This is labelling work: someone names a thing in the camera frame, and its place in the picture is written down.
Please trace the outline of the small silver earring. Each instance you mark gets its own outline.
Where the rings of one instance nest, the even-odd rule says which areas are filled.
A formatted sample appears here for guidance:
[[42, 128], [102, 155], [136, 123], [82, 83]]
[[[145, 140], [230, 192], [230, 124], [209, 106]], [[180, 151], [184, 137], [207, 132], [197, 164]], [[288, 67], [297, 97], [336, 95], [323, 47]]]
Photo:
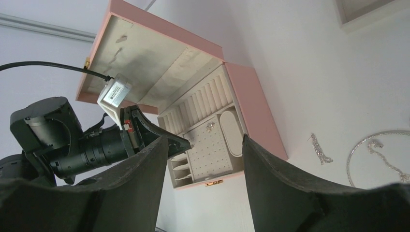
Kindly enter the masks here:
[[209, 123], [209, 124], [206, 126], [206, 131], [207, 131], [207, 132], [211, 132], [211, 131], [213, 130], [214, 126], [215, 126], [215, 123], [214, 123], [214, 122]]

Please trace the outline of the pink jewelry box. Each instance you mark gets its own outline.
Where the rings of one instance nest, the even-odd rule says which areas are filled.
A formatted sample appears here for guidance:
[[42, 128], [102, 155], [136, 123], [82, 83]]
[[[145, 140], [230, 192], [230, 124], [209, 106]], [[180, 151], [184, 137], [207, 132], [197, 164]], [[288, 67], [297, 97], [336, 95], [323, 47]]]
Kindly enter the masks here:
[[221, 129], [226, 110], [236, 111], [243, 136], [288, 159], [254, 68], [227, 62], [219, 45], [126, 1], [109, 2], [87, 67], [127, 77], [132, 89], [121, 105], [156, 114], [161, 128], [190, 142], [168, 160], [175, 189], [243, 174], [243, 158], [231, 155]]

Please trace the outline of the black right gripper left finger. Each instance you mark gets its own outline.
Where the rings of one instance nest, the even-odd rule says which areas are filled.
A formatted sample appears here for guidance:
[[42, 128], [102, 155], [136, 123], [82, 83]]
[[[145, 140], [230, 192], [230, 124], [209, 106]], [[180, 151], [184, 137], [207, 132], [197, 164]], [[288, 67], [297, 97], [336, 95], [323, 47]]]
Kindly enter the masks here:
[[160, 137], [125, 161], [75, 186], [0, 182], [3, 232], [152, 232], [167, 166]]

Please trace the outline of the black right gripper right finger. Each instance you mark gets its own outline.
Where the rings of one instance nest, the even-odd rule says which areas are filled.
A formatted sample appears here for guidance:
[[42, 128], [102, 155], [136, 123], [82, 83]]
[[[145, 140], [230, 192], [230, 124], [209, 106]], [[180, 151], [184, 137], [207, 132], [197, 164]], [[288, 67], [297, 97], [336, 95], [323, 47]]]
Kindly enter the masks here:
[[360, 189], [305, 172], [243, 137], [244, 174], [257, 232], [407, 232], [410, 187]]

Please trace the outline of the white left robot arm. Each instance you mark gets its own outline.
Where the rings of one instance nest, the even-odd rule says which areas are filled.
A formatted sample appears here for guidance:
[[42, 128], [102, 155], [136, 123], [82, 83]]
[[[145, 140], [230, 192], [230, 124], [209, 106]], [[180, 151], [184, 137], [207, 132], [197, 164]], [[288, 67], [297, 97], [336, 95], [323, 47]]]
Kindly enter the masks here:
[[126, 160], [163, 136], [168, 158], [191, 149], [188, 140], [149, 121], [136, 105], [121, 108], [120, 124], [87, 130], [65, 97], [37, 101], [10, 117], [10, 131], [22, 152], [0, 161], [1, 178], [21, 178], [47, 187], [56, 179], [72, 185], [78, 174]]

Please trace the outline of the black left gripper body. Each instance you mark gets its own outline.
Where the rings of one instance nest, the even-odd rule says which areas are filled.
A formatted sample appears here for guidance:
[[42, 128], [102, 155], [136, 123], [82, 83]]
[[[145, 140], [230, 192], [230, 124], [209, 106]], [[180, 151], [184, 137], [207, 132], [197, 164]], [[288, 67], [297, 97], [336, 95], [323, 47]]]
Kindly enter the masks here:
[[77, 127], [66, 145], [48, 153], [48, 164], [60, 179], [75, 179], [78, 174], [123, 161], [140, 150], [129, 132], [118, 125], [102, 129], [99, 123], [83, 132]]

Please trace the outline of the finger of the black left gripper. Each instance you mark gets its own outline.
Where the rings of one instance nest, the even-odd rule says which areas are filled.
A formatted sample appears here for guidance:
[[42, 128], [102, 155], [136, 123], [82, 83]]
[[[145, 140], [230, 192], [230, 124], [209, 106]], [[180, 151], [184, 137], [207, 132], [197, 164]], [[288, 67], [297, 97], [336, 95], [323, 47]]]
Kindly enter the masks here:
[[130, 106], [130, 121], [141, 148], [148, 146], [159, 137], [164, 137], [168, 141], [168, 157], [175, 157], [191, 149], [191, 144], [187, 139], [153, 124], [137, 105]]

